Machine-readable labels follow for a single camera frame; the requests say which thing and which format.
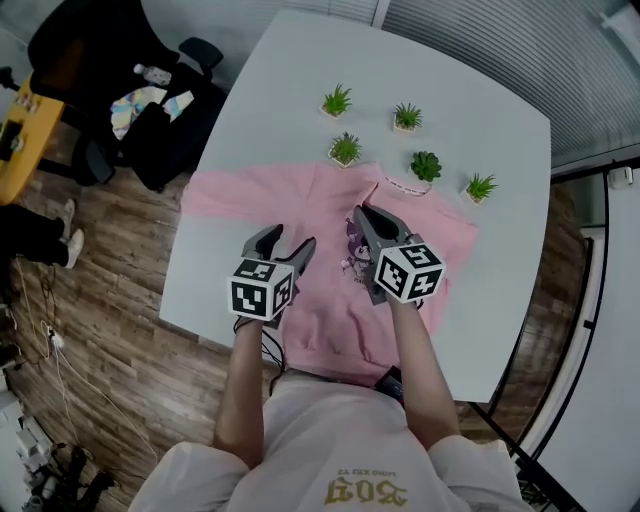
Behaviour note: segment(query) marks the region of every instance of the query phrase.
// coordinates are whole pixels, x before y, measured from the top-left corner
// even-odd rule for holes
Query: pink sweatshirt
[[[398,352],[389,306],[373,306],[363,285],[369,256],[351,219],[354,207],[364,201],[401,218],[447,263],[437,294],[420,309],[434,333],[478,230],[433,188],[407,188],[385,178],[377,164],[348,170],[328,162],[277,164],[196,173],[183,196],[182,212],[284,224],[292,248],[314,236],[315,255],[281,323],[287,364],[373,386],[398,364]]]

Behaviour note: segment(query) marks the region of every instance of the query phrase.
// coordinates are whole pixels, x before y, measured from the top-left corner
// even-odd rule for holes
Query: person's arm
[[[409,429],[426,450],[460,434],[458,413],[415,303],[389,296]]]
[[[253,469],[262,462],[263,444],[262,322],[254,320],[236,333],[212,446]]]

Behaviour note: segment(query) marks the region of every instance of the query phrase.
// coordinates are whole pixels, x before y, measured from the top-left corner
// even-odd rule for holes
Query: small white pot
[[[415,127],[411,130],[405,130],[404,128],[401,128],[400,126],[398,126],[396,124],[396,115],[393,114],[393,125],[392,125],[393,131],[395,133],[404,133],[406,135],[411,135],[412,133],[415,133],[416,129]]]
[[[469,188],[469,185],[467,185],[466,187],[464,187],[464,189],[462,190],[462,192],[460,192],[460,197],[462,197],[462,199],[467,202],[472,204],[473,206],[480,206],[482,203],[484,203],[484,200],[486,199],[486,197],[483,197],[480,200],[474,199],[473,197],[471,197],[469,195],[469,192],[467,192],[467,189]]]
[[[347,165],[344,165],[340,160],[336,160],[331,156],[331,149],[327,153],[327,156],[329,157],[330,160],[333,160],[336,163],[336,165],[338,165],[341,169],[346,169],[347,167],[351,167],[355,162],[355,159],[354,159],[354,160],[351,160],[351,162],[349,162]]]
[[[340,119],[340,118],[344,115],[344,112],[343,112],[343,113],[342,113],[342,114],[340,114],[340,115],[332,116],[331,114],[329,114],[329,112],[327,112],[327,111],[326,111],[324,108],[322,108],[322,107],[324,107],[324,103],[323,103],[322,105],[320,105],[320,113],[321,113],[322,115],[324,115],[324,116],[327,116],[329,119],[335,119],[335,120],[337,121],[338,119]]]

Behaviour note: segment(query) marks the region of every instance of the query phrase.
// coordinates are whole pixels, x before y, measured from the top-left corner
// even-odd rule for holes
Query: white wall
[[[600,317],[573,398],[539,459],[589,512],[628,512],[640,498],[639,220],[640,182],[610,190]]]
[[[29,39],[62,0],[3,0],[0,24],[22,41]]]
[[[13,78],[17,83],[21,83],[29,74],[31,66],[27,58],[26,46],[17,40],[10,32],[2,28],[0,19],[0,67],[11,66],[13,68]],[[13,101],[15,93],[0,87],[0,122],[4,121],[9,106]]]
[[[0,408],[14,400],[10,392],[1,393]],[[27,487],[22,482],[24,469],[16,453],[16,422],[21,415],[15,403],[0,411],[0,508],[4,512],[20,512],[29,499]]]
[[[231,88],[281,8],[347,14],[347,17],[370,23],[377,0],[361,0],[360,3],[368,5],[369,9],[361,13],[354,11],[353,16],[349,16],[345,12],[337,13],[332,0],[142,0],[149,23],[168,47],[177,49],[186,38],[196,36],[220,48],[224,60],[215,69],[214,81],[226,88]]]
[[[540,110],[558,166],[640,143],[640,66],[600,26],[601,12],[625,3],[392,0],[383,29],[461,60]]]

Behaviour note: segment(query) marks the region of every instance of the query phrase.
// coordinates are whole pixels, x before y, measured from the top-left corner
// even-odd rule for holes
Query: wooden floor
[[[514,439],[524,433],[551,384],[578,306],[586,264],[573,199],[566,185],[553,185],[540,266],[515,359],[504,392],[494,395],[493,419]],[[465,435],[477,441],[495,433],[468,406],[461,405]]]
[[[21,199],[49,217],[57,215],[68,197],[78,201],[76,225],[85,229],[85,250],[75,269],[56,272],[55,326],[64,337],[71,365],[127,414],[160,457],[179,441],[210,440],[229,359],[228,349],[158,318],[187,181],[181,176],[157,194],[127,169],[119,170],[106,186],[83,189],[38,173]],[[525,338],[496,413],[514,435],[524,428],[544,391],[575,308],[584,248],[572,211],[570,197],[562,189],[554,190]],[[38,327],[46,317],[39,273],[46,274],[47,268],[24,260],[21,266]],[[13,277],[19,285],[19,274]],[[51,316],[52,300],[46,302]],[[34,339],[25,294],[15,313],[16,341],[35,363],[45,345],[39,333]],[[265,396],[274,371],[265,369]],[[119,484],[103,495],[99,510],[126,510],[155,457],[127,421],[63,361],[60,373],[79,441],[94,457],[85,477],[90,478],[95,468],[105,468]],[[75,444],[54,356],[24,365],[9,380],[54,442]],[[468,407],[460,404],[459,409],[466,435],[479,440],[495,437]]]

